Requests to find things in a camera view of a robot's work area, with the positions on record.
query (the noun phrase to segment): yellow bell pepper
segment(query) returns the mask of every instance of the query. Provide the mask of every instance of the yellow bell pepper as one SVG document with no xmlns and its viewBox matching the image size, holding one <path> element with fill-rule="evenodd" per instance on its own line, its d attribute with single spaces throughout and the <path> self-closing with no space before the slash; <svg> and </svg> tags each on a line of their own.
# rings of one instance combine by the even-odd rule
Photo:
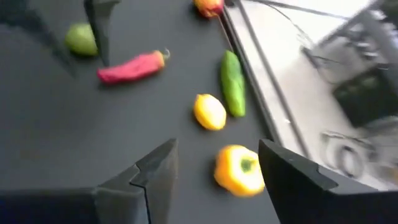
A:
<svg viewBox="0 0 398 224">
<path fill-rule="evenodd" d="M 222 148 L 216 159 L 214 178 L 238 197 L 254 196 L 265 187 L 257 153 L 239 145 Z"/>
</svg>

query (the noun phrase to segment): bell pepper stem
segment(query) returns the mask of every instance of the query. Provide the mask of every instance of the bell pepper stem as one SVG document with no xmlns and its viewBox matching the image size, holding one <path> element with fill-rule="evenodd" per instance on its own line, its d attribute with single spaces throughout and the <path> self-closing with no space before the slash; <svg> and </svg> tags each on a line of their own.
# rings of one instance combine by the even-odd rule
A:
<svg viewBox="0 0 398 224">
<path fill-rule="evenodd" d="M 170 51 L 168 49 L 165 49 L 165 54 L 162 53 L 162 55 L 164 60 L 169 59 L 171 56 Z"/>
<path fill-rule="evenodd" d="M 243 172 L 249 172 L 251 170 L 251 167 L 253 164 L 254 164 L 254 161 L 251 159 L 242 159 L 241 168 L 242 168 Z"/>
</svg>

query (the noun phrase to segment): yellow fruit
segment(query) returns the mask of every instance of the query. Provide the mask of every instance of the yellow fruit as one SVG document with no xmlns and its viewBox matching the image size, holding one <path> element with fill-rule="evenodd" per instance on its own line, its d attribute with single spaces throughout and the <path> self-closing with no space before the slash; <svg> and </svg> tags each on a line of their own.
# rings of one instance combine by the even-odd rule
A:
<svg viewBox="0 0 398 224">
<path fill-rule="evenodd" d="M 225 126 L 225 108 L 219 100 L 210 94 L 197 95 L 193 113 L 198 122 L 206 129 L 217 131 Z"/>
<path fill-rule="evenodd" d="M 217 156 L 214 178 L 238 197 L 254 196 L 265 187 L 257 153 L 239 145 L 222 148 Z"/>
</svg>

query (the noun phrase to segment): lemon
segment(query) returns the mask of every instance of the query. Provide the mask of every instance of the lemon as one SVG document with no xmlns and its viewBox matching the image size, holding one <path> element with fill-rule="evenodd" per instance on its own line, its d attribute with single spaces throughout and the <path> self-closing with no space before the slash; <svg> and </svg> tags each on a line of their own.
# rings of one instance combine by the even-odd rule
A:
<svg viewBox="0 0 398 224">
<path fill-rule="evenodd" d="M 197 95 L 193 112 L 198 122 L 206 129 L 217 131 L 225 126 L 225 108 L 210 94 Z"/>
</svg>

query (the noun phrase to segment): lime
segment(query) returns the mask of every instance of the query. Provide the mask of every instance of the lime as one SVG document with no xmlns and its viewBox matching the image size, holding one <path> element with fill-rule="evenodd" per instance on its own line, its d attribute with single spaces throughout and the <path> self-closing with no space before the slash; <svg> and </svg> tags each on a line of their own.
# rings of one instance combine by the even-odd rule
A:
<svg viewBox="0 0 398 224">
<path fill-rule="evenodd" d="M 65 37 L 65 44 L 70 51 L 86 56 L 98 55 L 93 30 L 89 24 L 79 23 L 70 26 Z"/>
</svg>

